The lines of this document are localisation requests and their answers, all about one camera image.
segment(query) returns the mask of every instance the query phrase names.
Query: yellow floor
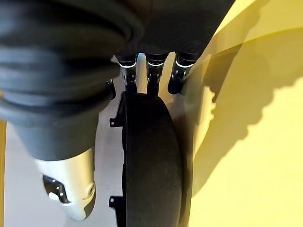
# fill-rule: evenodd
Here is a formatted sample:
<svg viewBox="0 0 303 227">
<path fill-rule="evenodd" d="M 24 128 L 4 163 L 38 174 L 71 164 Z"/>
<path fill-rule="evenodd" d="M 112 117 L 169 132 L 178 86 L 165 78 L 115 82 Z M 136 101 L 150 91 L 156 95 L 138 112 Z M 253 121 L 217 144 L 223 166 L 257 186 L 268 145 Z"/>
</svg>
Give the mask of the yellow floor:
<svg viewBox="0 0 303 227">
<path fill-rule="evenodd" d="M 165 63 L 160 96 L 187 157 L 181 227 L 303 226 L 302 9 L 236 0 L 183 96 L 167 93 Z"/>
</svg>

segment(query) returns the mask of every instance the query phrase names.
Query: floor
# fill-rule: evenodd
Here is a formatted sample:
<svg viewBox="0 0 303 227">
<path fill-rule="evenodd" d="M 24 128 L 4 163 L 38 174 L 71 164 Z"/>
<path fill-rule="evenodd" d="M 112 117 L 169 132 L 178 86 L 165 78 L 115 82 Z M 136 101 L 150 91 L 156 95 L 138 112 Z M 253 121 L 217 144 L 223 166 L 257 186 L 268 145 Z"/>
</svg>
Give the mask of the floor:
<svg viewBox="0 0 303 227">
<path fill-rule="evenodd" d="M 110 128 L 109 118 L 116 115 L 122 78 L 114 80 L 117 97 L 99 116 L 96 135 L 95 181 L 97 198 L 91 216 L 76 222 L 61 212 L 44 192 L 42 179 L 13 126 L 7 125 L 5 160 L 4 227 L 116 227 L 109 197 L 121 195 L 123 151 L 121 128 Z"/>
</svg>

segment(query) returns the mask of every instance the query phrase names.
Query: metal bracket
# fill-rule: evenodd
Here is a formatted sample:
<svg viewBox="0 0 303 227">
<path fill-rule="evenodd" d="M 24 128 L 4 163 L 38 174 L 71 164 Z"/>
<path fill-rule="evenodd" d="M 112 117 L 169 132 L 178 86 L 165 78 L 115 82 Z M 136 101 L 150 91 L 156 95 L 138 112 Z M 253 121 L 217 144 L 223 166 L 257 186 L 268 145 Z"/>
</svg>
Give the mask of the metal bracket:
<svg viewBox="0 0 303 227">
<path fill-rule="evenodd" d="M 113 97 L 112 97 L 112 100 L 113 100 L 116 97 L 116 89 L 115 89 L 113 79 L 106 81 L 106 83 L 107 83 L 107 86 L 111 89 L 111 91 L 113 93 Z"/>
<path fill-rule="evenodd" d="M 111 196 L 109 207 L 116 212 L 117 227 L 126 227 L 126 201 L 122 196 Z"/>
<path fill-rule="evenodd" d="M 126 97 L 125 92 L 121 94 L 121 99 L 118 107 L 118 112 L 115 118 L 109 119 L 109 124 L 111 128 L 122 127 L 125 122 L 125 104 Z"/>
</svg>

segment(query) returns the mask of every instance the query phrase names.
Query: wheel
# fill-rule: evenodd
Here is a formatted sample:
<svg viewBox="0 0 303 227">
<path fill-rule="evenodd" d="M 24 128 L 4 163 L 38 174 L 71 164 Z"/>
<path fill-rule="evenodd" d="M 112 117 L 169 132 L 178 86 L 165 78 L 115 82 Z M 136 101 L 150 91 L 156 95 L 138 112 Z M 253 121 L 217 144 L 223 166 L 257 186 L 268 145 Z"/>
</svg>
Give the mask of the wheel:
<svg viewBox="0 0 303 227">
<path fill-rule="evenodd" d="M 120 105 L 124 108 L 111 119 L 112 127 L 123 127 L 125 148 L 124 213 L 110 203 L 117 218 L 124 217 L 118 227 L 176 227 L 182 162 L 169 112 L 159 97 L 146 94 L 124 93 Z"/>
</svg>

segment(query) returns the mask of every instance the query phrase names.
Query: black tire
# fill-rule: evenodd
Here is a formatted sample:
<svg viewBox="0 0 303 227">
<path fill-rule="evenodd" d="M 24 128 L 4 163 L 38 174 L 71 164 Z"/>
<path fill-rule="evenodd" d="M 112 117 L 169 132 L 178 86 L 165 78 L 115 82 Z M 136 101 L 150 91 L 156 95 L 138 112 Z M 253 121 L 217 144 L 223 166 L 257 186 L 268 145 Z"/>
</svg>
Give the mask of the black tire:
<svg viewBox="0 0 303 227">
<path fill-rule="evenodd" d="M 126 97 L 126 226 L 176 227 L 182 162 L 171 117 L 159 97 Z"/>
</svg>

